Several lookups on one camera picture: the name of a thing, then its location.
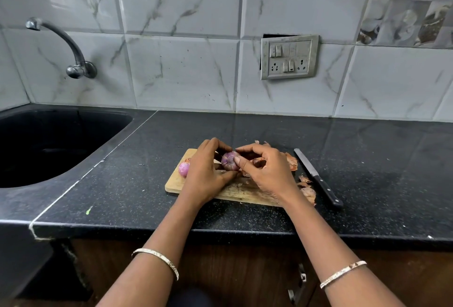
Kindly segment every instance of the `red onion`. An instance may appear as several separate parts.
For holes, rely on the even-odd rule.
[[[225,153],[222,157],[222,166],[227,171],[239,171],[237,164],[234,162],[234,157],[239,156],[236,151]]]
[[[184,160],[181,164],[178,166],[178,172],[181,176],[184,178],[187,177],[187,174],[189,173],[189,166],[190,166],[190,158]]]

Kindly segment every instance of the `knife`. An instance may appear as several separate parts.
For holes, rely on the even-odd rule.
[[[313,181],[316,182],[316,184],[323,190],[323,192],[329,198],[333,206],[337,208],[342,208],[343,202],[337,196],[335,196],[332,189],[329,187],[326,181],[319,176],[319,173],[316,171],[316,169],[313,167],[313,165],[310,163],[307,157],[304,156],[301,150],[299,149],[294,149],[294,152],[296,153],[299,160],[302,162],[303,166],[307,169],[307,171],[311,175]]]

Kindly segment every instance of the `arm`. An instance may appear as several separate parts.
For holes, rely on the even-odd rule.
[[[236,157],[235,161],[251,175],[261,190],[274,196],[288,213],[321,282],[359,260],[300,193],[283,153],[259,144],[243,146],[236,151],[244,155],[254,152],[266,159],[262,169],[257,169],[244,157]],[[366,266],[341,276],[325,291],[334,307],[403,306]]]
[[[174,205],[143,245],[167,257],[178,267],[193,221],[236,172],[216,173],[214,156],[232,151],[220,140],[205,140],[190,161],[190,170]],[[98,306],[165,306],[174,280],[173,270],[160,258],[139,253],[118,277]]]

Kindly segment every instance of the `left hand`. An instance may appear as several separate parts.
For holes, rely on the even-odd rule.
[[[201,207],[217,195],[225,184],[237,176],[238,172],[216,172],[214,157],[222,156],[232,150],[233,148],[217,138],[203,141],[190,160],[189,173],[180,196],[188,198],[189,201]]]

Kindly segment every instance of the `forearm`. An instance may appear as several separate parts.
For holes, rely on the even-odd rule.
[[[300,193],[282,201],[282,205],[293,221],[321,282],[359,260]],[[334,307],[403,305],[365,266],[332,282],[325,291]]]
[[[199,207],[179,197],[143,247],[163,254],[178,267]],[[139,253],[98,305],[165,306],[173,281],[173,270],[163,260]]]

